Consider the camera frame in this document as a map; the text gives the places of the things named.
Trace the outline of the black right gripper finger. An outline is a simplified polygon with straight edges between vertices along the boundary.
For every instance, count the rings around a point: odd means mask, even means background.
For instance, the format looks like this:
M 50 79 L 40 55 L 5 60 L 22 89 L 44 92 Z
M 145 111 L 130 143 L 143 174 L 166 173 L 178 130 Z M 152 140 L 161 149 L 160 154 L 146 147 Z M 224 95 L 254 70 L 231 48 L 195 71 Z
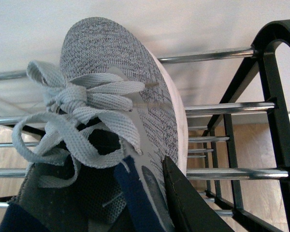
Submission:
M 233 229 L 203 200 L 173 160 L 163 160 L 167 204 L 177 232 L 232 232 Z

